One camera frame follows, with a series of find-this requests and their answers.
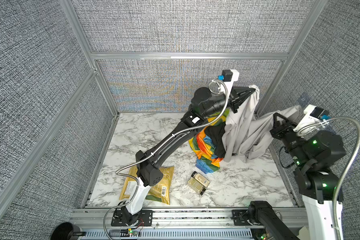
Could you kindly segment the grey cloth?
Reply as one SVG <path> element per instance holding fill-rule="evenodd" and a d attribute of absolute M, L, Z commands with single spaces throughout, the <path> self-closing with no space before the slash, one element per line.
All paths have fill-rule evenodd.
<path fill-rule="evenodd" d="M 284 110 L 276 110 L 255 118 L 255 108 L 259 102 L 260 90 L 256 85 L 250 85 L 255 89 L 242 103 L 236 113 L 230 112 L 226 118 L 225 133 L 222 136 L 223 146 L 226 150 L 224 161 L 253 160 L 263 155 L 273 137 L 270 130 L 274 127 L 273 115 L 275 113 L 295 121 L 302 107 L 292 106 Z"/>

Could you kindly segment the black cloth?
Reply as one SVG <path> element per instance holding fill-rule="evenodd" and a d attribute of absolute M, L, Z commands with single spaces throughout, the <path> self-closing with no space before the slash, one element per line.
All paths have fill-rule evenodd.
<path fill-rule="evenodd" d="M 222 122 L 219 125 L 208 126 L 205 129 L 206 135 L 211 138 L 215 146 L 214 154 L 218 158 L 224 158 L 226 154 L 226 150 L 223 144 L 223 135 L 225 134 L 225 126 L 226 126 L 226 122 Z"/>

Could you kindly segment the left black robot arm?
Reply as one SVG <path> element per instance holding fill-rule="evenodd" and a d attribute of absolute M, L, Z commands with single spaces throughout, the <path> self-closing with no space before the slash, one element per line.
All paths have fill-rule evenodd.
<path fill-rule="evenodd" d="M 223 92 L 214 94 L 207 87 L 197 89 L 188 111 L 175 129 L 153 148 L 146 152 L 138 151 L 134 164 L 117 171 L 117 175 L 132 181 L 131 194 L 127 201 L 116 207 L 111 225 L 139 226 L 143 221 L 148 221 L 149 212 L 142 209 L 143 202 L 151 188 L 163 179 L 164 173 L 160 168 L 165 160 L 209 125 L 209 118 L 219 116 L 226 109 L 237 112 L 254 92 L 255 89 L 250 87 L 233 87 L 231 93 L 225 96 Z"/>

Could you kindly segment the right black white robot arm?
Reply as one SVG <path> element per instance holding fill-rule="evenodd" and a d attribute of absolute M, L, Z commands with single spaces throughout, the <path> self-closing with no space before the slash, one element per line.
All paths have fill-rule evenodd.
<path fill-rule="evenodd" d="M 321 130 L 306 140 L 294 131 L 297 124 L 279 113 L 273 114 L 273 123 L 272 137 L 284 143 L 296 165 L 294 178 L 307 211 L 311 239 L 343 239 L 343 194 L 335 196 L 339 178 L 330 170 L 346 155 L 342 138 Z"/>

